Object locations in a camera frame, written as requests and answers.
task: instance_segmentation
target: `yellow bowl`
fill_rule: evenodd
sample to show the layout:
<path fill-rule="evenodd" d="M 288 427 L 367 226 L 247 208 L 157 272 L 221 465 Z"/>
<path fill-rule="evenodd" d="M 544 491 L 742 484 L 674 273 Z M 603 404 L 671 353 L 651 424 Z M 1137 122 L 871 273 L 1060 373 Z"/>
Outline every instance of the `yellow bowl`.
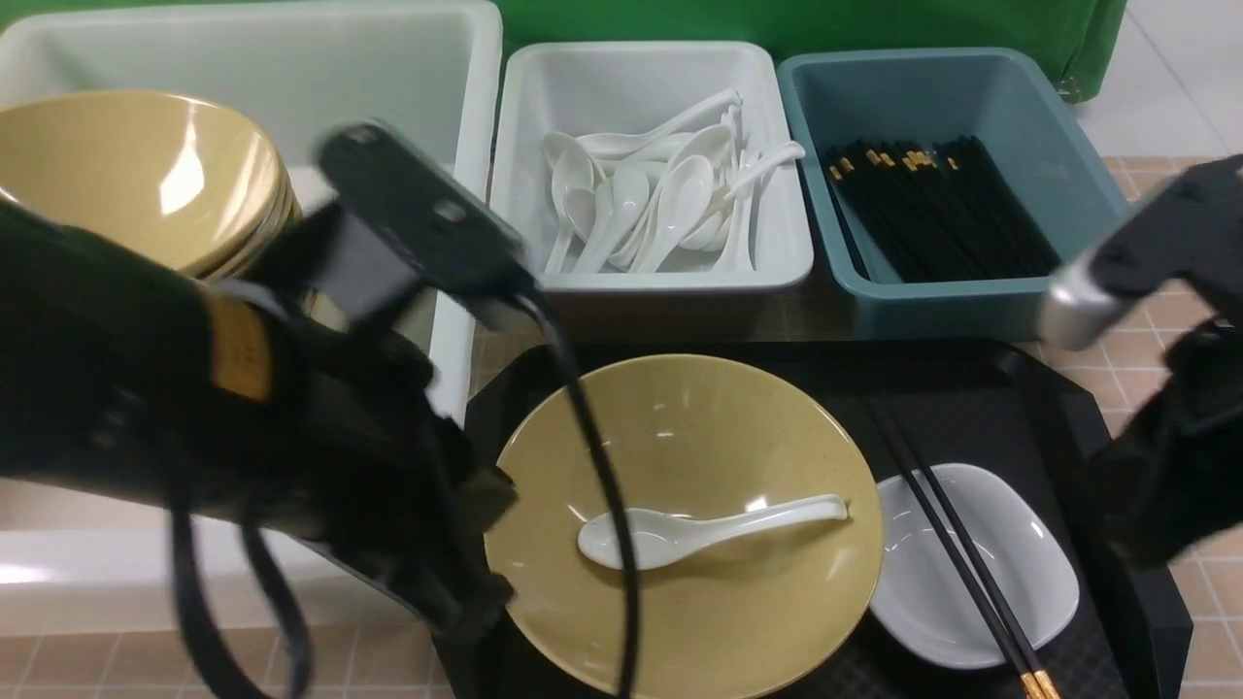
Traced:
<path fill-rule="evenodd" d="M 81 92 L 0 112 L 0 195 L 188 275 L 218 266 L 285 174 L 245 116 L 154 91 Z"/>
<path fill-rule="evenodd" d="M 636 695 L 757 697 L 828 658 L 866 611 L 883 556 L 875 480 L 833 417 L 772 374 L 711 357 L 631 359 L 583 383 L 626 506 L 706 519 L 837 493 L 850 511 L 643 573 Z M 612 692 L 620 573 L 577 549 L 605 506 L 563 391 L 518 427 L 498 465 L 518 502 L 485 547 L 517 593 L 510 614 L 549 660 Z"/>
<path fill-rule="evenodd" d="M 259 229 L 246 238 L 246 241 L 232 256 L 220 262 L 215 269 L 200 274 L 199 279 L 215 281 L 245 272 L 259 259 L 259 254 L 276 240 L 276 236 L 285 233 L 288 226 L 301 219 L 302 208 L 298 206 L 297 197 L 286 182 L 277 195 L 271 213 L 260 224 Z"/>

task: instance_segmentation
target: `gold-tipped chopsticks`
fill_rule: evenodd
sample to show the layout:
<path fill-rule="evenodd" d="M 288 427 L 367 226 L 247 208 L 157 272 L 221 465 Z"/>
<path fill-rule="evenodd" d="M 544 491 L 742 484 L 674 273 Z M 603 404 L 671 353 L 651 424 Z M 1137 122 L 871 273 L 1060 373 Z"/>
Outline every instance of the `gold-tipped chopsticks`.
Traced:
<path fill-rule="evenodd" d="M 937 480 L 932 469 L 929 468 L 927 463 L 920 456 L 920 453 L 916 450 L 915 443 L 911 440 L 909 432 L 905 427 L 902 427 L 902 423 L 894 413 L 894 408 L 889 404 L 888 397 L 883 394 L 880 398 L 871 398 L 865 402 L 869 412 L 871 413 L 873 422 L 875 422 L 876 427 L 880 429 L 885 445 L 889 448 L 890 453 L 892 453 L 894 460 L 897 463 L 897 469 L 901 471 L 902 479 L 906 480 L 906 485 L 911 489 L 911 493 L 915 494 L 915 499 L 919 500 L 920 507 L 927 515 L 929 522 L 932 525 L 932 530 L 941 541 L 941 546 L 945 547 L 946 553 L 950 555 L 953 567 L 958 571 L 958 577 L 962 578 L 963 585 L 967 587 L 967 592 L 971 593 L 971 598 L 976 603 L 976 608 L 979 609 L 979 614 L 984 618 L 984 624 L 988 627 L 989 633 L 992 633 L 993 639 L 997 642 L 997 647 L 1001 648 L 1002 654 L 1018 672 L 1018 679 L 1023 684 L 1023 692 L 1027 694 L 1027 698 L 1060 699 L 1057 685 L 1053 684 L 1053 678 L 1049 677 L 1048 670 L 1045 670 L 1040 664 L 1040 659 L 1037 657 L 1035 649 L 1032 648 L 1032 642 L 1028 641 L 1027 634 L 1023 633 L 1023 627 L 1019 626 L 1018 619 L 1014 618 L 1013 609 L 1011 609 L 1009 603 L 1006 602 L 1006 596 L 1002 593 L 1001 588 L 997 586 L 997 581 L 993 578 L 993 575 L 984 565 L 983 558 L 979 556 L 979 551 L 977 551 L 972 545 L 973 540 L 967 532 L 967 527 L 963 526 L 962 519 L 958 516 L 958 511 L 955 510 L 953 504 L 946 495 L 945 489 L 941 488 L 941 481 Z M 967 552 L 967 558 L 971 560 L 970 566 L 958 551 L 958 546 L 955 545 L 945 522 L 942 522 L 941 517 L 936 514 L 936 509 L 929 500 L 927 494 L 924 493 L 924 489 L 920 488 L 916 481 L 915 473 L 911 470 L 911 464 L 915 464 L 920 473 L 924 474 L 924 480 L 932 490 L 933 496 L 941 505 L 941 510 L 945 511 L 946 519 L 950 520 L 950 526 L 952 526 L 955 532 L 958 535 L 958 541 L 962 542 L 962 550 Z M 976 575 L 972 575 L 972 567 L 975 568 Z"/>

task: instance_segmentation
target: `black chopsticks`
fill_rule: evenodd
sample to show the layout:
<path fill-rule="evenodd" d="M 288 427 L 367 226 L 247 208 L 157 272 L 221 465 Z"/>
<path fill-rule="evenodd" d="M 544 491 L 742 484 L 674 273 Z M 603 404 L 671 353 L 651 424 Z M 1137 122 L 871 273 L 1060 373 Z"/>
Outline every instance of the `black chopsticks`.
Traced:
<path fill-rule="evenodd" d="M 927 149 L 856 141 L 825 150 L 822 162 L 834 205 L 850 205 L 902 282 L 1025 279 L 1060 264 L 976 137 Z M 863 259 L 844 234 L 859 270 Z"/>
<path fill-rule="evenodd" d="M 967 592 L 971 593 L 971 598 L 976 603 L 976 608 L 979 609 L 979 614 L 984 618 L 984 624 L 988 626 L 989 633 L 992 633 L 993 639 L 997 642 L 997 647 L 1001 648 L 1002 654 L 1018 672 L 1019 682 L 1023 684 L 1023 690 L 1027 694 L 1027 698 L 1060 699 L 1057 687 L 1053 684 L 1053 679 L 1040 665 L 1040 659 L 1035 655 L 1035 649 L 1032 648 L 1030 641 L 1028 641 L 1027 634 L 1023 633 L 1023 628 L 1019 626 L 1018 619 L 1014 618 L 1013 609 L 1011 609 L 1009 604 L 1006 602 L 1006 596 L 1002 593 L 1001 588 L 997 587 L 997 581 L 984 565 L 983 558 L 979 556 L 979 551 L 977 551 L 976 546 L 972 544 L 973 540 L 967 532 L 967 527 L 963 526 L 962 519 L 958 516 L 958 511 L 955 510 L 953 504 L 946 495 L 945 489 L 941 488 L 941 481 L 937 480 L 932 469 L 929 468 L 927 463 L 920 456 L 909 432 L 897 419 L 897 415 L 894 413 L 894 408 L 889 404 L 888 397 L 881 396 L 879 398 L 870 398 L 865 400 L 865 403 L 871 413 L 873 422 L 876 423 L 876 427 L 880 429 L 885 445 L 889 448 L 890 453 L 892 453 L 894 460 L 897 463 L 897 469 L 902 474 L 902 479 L 911 489 L 911 493 L 915 494 L 915 499 L 919 500 L 920 507 L 927 515 L 929 522 L 932 525 L 932 530 L 936 532 L 937 539 L 941 541 L 941 546 L 945 547 L 946 553 L 948 553 L 950 560 L 953 562 L 953 567 L 958 571 L 958 577 L 962 578 L 963 585 L 967 587 Z M 932 490 L 933 496 L 936 496 L 937 502 L 941 505 L 941 510 L 945 511 L 946 517 L 950 520 L 950 526 L 952 526 L 955 532 L 958 535 L 958 541 L 962 542 L 962 550 L 967 552 L 967 558 L 971 560 L 970 566 L 967 565 L 967 561 L 963 560 L 962 552 L 950 536 L 950 531 L 946 529 L 945 522 L 941 521 L 941 517 L 937 515 L 932 502 L 924 493 L 924 489 L 920 488 L 919 481 L 916 481 L 915 473 L 911 470 L 911 464 L 915 464 L 920 473 L 924 474 L 924 480 Z M 972 567 L 975 567 L 975 575 L 972 575 Z"/>

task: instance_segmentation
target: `robotic arm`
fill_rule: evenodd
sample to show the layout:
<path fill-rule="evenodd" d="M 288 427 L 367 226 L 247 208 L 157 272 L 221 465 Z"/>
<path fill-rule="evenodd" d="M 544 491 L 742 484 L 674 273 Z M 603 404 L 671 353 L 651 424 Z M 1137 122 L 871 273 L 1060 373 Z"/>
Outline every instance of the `robotic arm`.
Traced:
<path fill-rule="evenodd" d="M 1083 348 L 1171 279 L 1217 316 L 1167 350 L 1167 383 L 1081 483 L 1109 540 L 1137 565 L 1162 565 L 1243 520 L 1243 157 L 1191 168 L 1059 271 L 1040 335 Z"/>
<path fill-rule="evenodd" d="M 578 372 L 505 224 L 378 124 L 333 134 L 319 169 L 338 198 L 278 236 L 241 280 L 208 287 L 88 231 L 0 203 L 0 476 L 167 507 L 183 641 L 219 697 L 262 699 L 204 601 L 191 514 L 240 525 L 291 655 L 310 683 L 297 602 L 260 527 L 297 537 L 421 617 L 477 639 L 511 597 L 475 555 L 513 502 L 425 393 L 433 367 L 390 328 L 424 292 L 480 312 L 526 310 L 559 348 L 615 520 L 624 506 Z M 327 295 L 331 331 L 302 312 Z M 638 658 L 629 531 L 623 682 Z"/>

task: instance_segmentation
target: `bowl rim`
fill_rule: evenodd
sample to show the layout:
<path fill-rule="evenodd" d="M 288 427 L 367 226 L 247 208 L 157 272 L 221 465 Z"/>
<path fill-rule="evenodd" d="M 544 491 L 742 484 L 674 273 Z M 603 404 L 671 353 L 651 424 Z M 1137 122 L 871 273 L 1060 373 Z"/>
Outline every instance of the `bowl rim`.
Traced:
<path fill-rule="evenodd" d="M 945 463 L 941 463 L 941 464 L 935 464 L 935 465 L 932 465 L 930 468 L 932 469 L 932 471 L 935 474 L 940 474 L 941 471 L 961 471 L 963 474 L 971 474 L 971 478 L 977 478 L 977 479 L 981 479 L 981 480 L 986 480 L 986 481 L 999 484 L 1002 488 L 1004 488 L 1011 494 L 1013 494 L 1014 499 L 1018 502 L 1021 502 L 1023 507 L 1027 509 L 1027 512 L 1040 525 L 1042 529 L 1044 529 L 1045 531 L 1049 531 L 1048 525 L 1044 524 L 1044 520 L 1040 517 L 1039 512 L 1037 512 L 1032 507 L 1032 505 L 1027 500 L 1024 500 L 1023 496 L 1019 495 L 1018 491 L 1014 490 L 1014 488 L 1012 488 L 1009 483 L 1006 481 L 1006 479 L 1003 479 L 1002 476 L 994 474 L 993 471 L 991 471 L 988 469 L 984 469 L 984 468 L 981 468 L 981 466 L 977 466 L 975 464 L 967 464 L 967 463 L 963 463 L 963 461 L 945 461 Z M 900 485 L 906 485 L 905 479 L 902 478 L 901 474 L 896 474 L 896 475 L 889 476 L 885 480 L 883 480 L 883 481 L 880 481 L 880 483 L 876 484 L 876 494 L 879 496 L 885 490 L 892 490 L 892 489 L 899 488 Z M 881 511 L 884 512 L 884 509 L 885 509 L 885 499 L 884 498 L 880 498 L 880 507 L 881 507 Z M 1043 634 L 1040 638 L 1029 638 L 1029 641 L 1032 642 L 1032 648 L 1035 649 L 1035 650 L 1039 650 L 1047 643 L 1049 643 L 1050 641 L 1053 641 L 1054 638 L 1057 638 L 1058 634 L 1060 634 L 1063 631 L 1065 631 L 1065 628 L 1070 624 L 1070 621 L 1075 618 L 1075 613 L 1078 613 L 1078 611 L 1079 611 L 1080 597 L 1083 597 L 1083 590 L 1080 588 L 1080 585 L 1079 585 L 1079 576 L 1075 572 L 1074 566 L 1070 563 L 1070 556 L 1066 555 L 1065 549 L 1063 549 L 1062 542 L 1058 541 L 1057 537 L 1050 536 L 1050 539 L 1053 541 L 1054 550 L 1057 551 L 1057 553 L 1060 557 L 1060 561 L 1064 562 L 1065 563 L 1065 568 L 1070 571 L 1070 580 L 1075 585 L 1075 595 L 1074 595 L 1074 598 L 1071 599 L 1071 602 L 1068 604 L 1066 612 L 1064 614 L 1062 614 L 1062 618 L 1058 621 L 1057 624 L 1053 626 L 1052 629 L 1049 629 L 1048 633 Z M 885 552 L 885 557 L 889 557 L 889 551 Z M 884 577 L 884 576 L 885 576 L 885 566 L 881 565 L 880 576 L 879 577 Z M 1001 653 L 999 649 L 994 649 L 997 652 L 996 659 L 986 660 L 986 662 L 955 662 L 955 660 L 948 659 L 945 655 L 938 655 L 938 654 L 935 654 L 935 653 L 930 653 L 929 652 L 930 647 L 921 646 L 921 644 L 909 643 L 904 636 L 901 636 L 899 633 L 895 633 L 895 631 L 894 631 L 895 627 L 890 623 L 895 617 L 890 616 L 890 613 L 888 611 L 889 607 L 886 607 L 884 604 L 881 604 L 879 607 L 876 606 L 875 593 L 873 595 L 871 599 L 868 602 L 868 608 L 876 617 L 876 621 L 880 622 L 880 626 L 885 627 L 885 631 L 895 641 L 897 641 L 897 643 L 901 644 L 902 648 L 906 648 L 907 650 L 910 650 L 915 655 L 920 657 L 921 659 L 924 659 L 924 660 L 926 660 L 929 663 L 932 663 L 933 665 L 942 667 L 942 668 L 950 668 L 950 669 L 953 669 L 953 670 L 978 670 L 978 669 L 986 669 L 986 668 L 996 668 L 996 667 L 1001 667 L 1001 665 L 1006 664 L 1006 658 L 1002 655 L 1002 653 Z"/>
<path fill-rule="evenodd" d="M 704 362 L 704 363 L 727 364 L 727 366 L 737 367 L 737 368 L 741 368 L 741 369 L 746 369 L 747 372 L 751 372 L 751 373 L 763 374 L 768 381 L 779 382 L 779 383 L 782 383 L 782 384 L 784 384 L 784 386 L 794 389 L 799 396 L 802 396 L 802 399 L 804 399 L 808 403 L 810 403 L 810 405 L 814 407 L 828 420 L 828 423 L 832 427 L 837 428 L 838 433 L 842 437 L 844 437 L 845 440 L 849 442 L 851 447 L 855 448 L 855 450 L 859 453 L 860 459 L 863 459 L 864 468 L 869 469 L 869 475 L 870 475 L 870 466 L 868 466 L 868 456 L 863 453 L 863 449 L 859 448 L 859 444 L 854 440 L 854 438 L 850 437 L 850 433 L 846 432 L 845 427 L 843 427 L 842 423 L 838 422 L 838 419 L 835 417 L 833 417 L 833 413 L 830 413 L 828 410 L 828 408 L 825 408 L 824 405 L 822 405 L 819 400 L 817 400 L 815 398 L 812 398 L 805 391 L 803 391 L 802 388 L 794 386 L 793 383 L 791 383 L 791 382 L 781 378 L 779 376 L 776 376 L 776 374 L 773 374 L 771 372 L 766 372 L 766 371 L 763 371 L 763 369 L 761 369 L 758 367 L 747 364 L 745 362 L 737 362 L 737 361 L 733 361 L 733 359 L 726 359 L 723 357 L 713 357 L 711 354 L 696 354 L 694 352 L 670 352 L 670 353 L 661 353 L 661 354 L 645 354 L 643 357 L 631 357 L 629 359 L 622 359 L 619 362 L 613 362 L 612 364 L 605 364 L 605 366 L 599 367 L 597 369 L 593 369 L 593 371 L 590 371 L 590 372 L 588 372 L 585 374 L 582 374 L 582 377 L 579 378 L 579 381 L 585 381 L 585 379 L 588 379 L 588 378 L 590 378 L 590 377 L 593 377 L 593 376 L 595 376 L 598 373 L 603 373 L 603 372 L 610 371 L 610 369 L 617 369 L 618 367 L 630 367 L 630 366 L 634 366 L 634 364 L 651 363 L 651 362 L 665 362 L 665 361 L 670 361 L 670 359 L 695 359 L 695 361 L 700 361 L 700 362 Z M 527 415 L 522 419 L 522 422 L 518 423 L 518 427 L 516 427 L 513 429 L 513 433 L 506 439 L 505 447 L 501 449 L 501 453 L 497 455 L 497 459 L 496 459 L 497 460 L 497 468 L 500 468 L 500 461 L 505 456 L 505 453 L 515 444 L 515 440 L 517 439 L 518 434 L 530 424 L 530 422 L 534 418 L 536 413 L 538 413 L 541 409 L 543 409 L 549 402 L 553 400 L 553 398 L 557 398 L 557 397 L 562 396 L 564 392 L 566 392 L 564 387 L 561 387 L 557 391 L 553 391 L 547 398 L 544 398 L 543 400 L 541 400 L 534 408 L 532 408 L 527 413 Z M 824 652 L 823 657 L 820 657 L 814 664 L 812 664 L 807 669 L 803 669 L 803 670 L 800 670 L 800 672 L 798 672 L 798 673 L 796 673 L 796 674 L 793 674 L 793 675 L 791 675 L 791 677 L 788 677 L 788 678 L 786 678 L 783 680 L 774 682 L 774 683 L 772 683 L 768 687 L 759 688 L 759 689 L 756 689 L 756 690 L 750 690 L 747 693 L 731 694 L 728 697 L 722 697 L 722 698 L 718 698 L 718 699 L 755 699 L 756 697 L 764 697 L 767 694 L 771 694 L 773 692 L 777 692 L 779 689 L 789 687 L 791 684 L 793 684 L 793 683 L 798 682 L 799 679 L 807 677 L 812 670 L 814 670 L 814 669 L 819 668 L 820 665 L 823 665 L 825 660 L 828 660 L 829 658 L 832 658 L 833 654 L 837 653 L 842 648 L 842 646 L 844 646 L 846 643 L 846 641 L 849 641 L 855 634 L 855 632 L 859 629 L 859 624 L 863 622 L 863 618 L 868 614 L 868 611 L 871 608 L 871 601 L 875 597 L 876 588 L 880 585 L 880 576 L 884 573 L 884 561 L 885 561 L 885 556 L 884 556 L 884 546 L 885 546 L 884 507 L 883 507 L 883 501 L 880 499 L 880 491 L 879 490 L 874 490 L 874 493 L 875 493 L 875 498 L 876 498 L 876 509 L 880 512 L 880 522 L 879 522 L 879 526 L 876 527 L 876 539 L 878 539 L 878 541 L 875 542 L 876 544 L 875 547 L 880 549 L 883 552 L 881 552 L 880 556 L 876 557 L 875 570 L 868 572 L 868 577 L 871 578 L 871 585 L 869 586 L 868 595 L 865 597 L 865 602 L 860 606 L 859 612 L 856 614 L 854 614 L 855 618 L 850 623 L 850 631 L 846 632 L 846 633 L 844 633 L 842 636 L 842 639 L 838 641 L 837 644 L 834 644 L 832 648 L 828 648 L 828 650 Z M 488 568 L 491 568 L 492 561 L 491 561 L 491 556 L 488 555 L 490 553 L 488 541 L 490 541 L 490 537 L 488 537 L 487 534 L 485 534 L 484 535 L 484 560 L 487 562 Z M 592 687 L 593 689 L 598 689 L 598 690 L 604 692 L 604 693 L 612 693 L 613 692 L 614 688 L 613 688 L 613 685 L 610 683 L 602 683 L 602 682 L 599 682 L 597 678 L 590 677 L 590 675 L 580 672 L 580 669 L 578 667 L 576 667 L 576 665 L 573 665 L 571 663 L 564 662 L 556 653 L 552 653 L 547 648 L 547 646 L 544 643 L 542 643 L 541 638 L 537 634 L 532 634 L 531 633 L 531 631 L 528 628 L 528 624 L 526 624 L 517 616 L 515 616 L 515 614 L 507 614 L 507 616 L 510 617 L 510 621 L 513 622 L 513 626 L 517 627 L 520 632 L 522 632 L 522 637 L 528 643 L 531 643 L 531 646 L 533 646 L 537 650 L 539 650 L 541 655 L 543 655 L 552 664 L 554 664 L 556 667 L 558 667 L 562 672 L 564 672 L 566 674 L 573 677 L 574 679 L 577 679 L 577 680 L 587 684 L 588 687 Z M 643 653 L 643 650 L 640 648 L 640 658 L 641 658 L 641 653 Z M 671 697 L 664 697 L 664 695 L 660 695 L 660 694 L 649 694 L 649 693 L 635 690 L 634 692 L 634 699 L 674 699 L 674 698 L 671 698 Z"/>

